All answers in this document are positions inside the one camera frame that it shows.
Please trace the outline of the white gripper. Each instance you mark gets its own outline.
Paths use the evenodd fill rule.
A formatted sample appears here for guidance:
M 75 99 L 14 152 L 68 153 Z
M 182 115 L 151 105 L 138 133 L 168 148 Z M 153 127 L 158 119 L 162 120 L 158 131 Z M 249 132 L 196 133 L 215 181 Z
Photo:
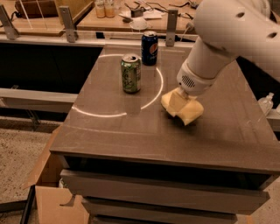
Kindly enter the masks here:
M 216 81 L 222 69 L 220 63 L 206 63 L 186 59 L 182 64 L 178 75 L 178 85 L 187 95 L 198 96 L 206 92 Z M 177 89 L 167 94 L 166 111 L 173 117 L 186 117 L 186 106 L 190 102 L 188 97 L 181 95 Z

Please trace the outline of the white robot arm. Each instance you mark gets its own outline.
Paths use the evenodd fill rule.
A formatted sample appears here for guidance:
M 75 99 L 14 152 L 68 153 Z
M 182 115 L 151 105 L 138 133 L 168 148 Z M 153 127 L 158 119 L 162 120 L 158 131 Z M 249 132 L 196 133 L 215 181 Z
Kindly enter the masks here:
M 178 87 L 161 100 L 171 116 L 186 123 L 200 116 L 195 98 L 239 56 L 280 81 L 280 25 L 270 20 L 268 0 L 203 0 L 193 23 L 198 38 L 178 72 Z

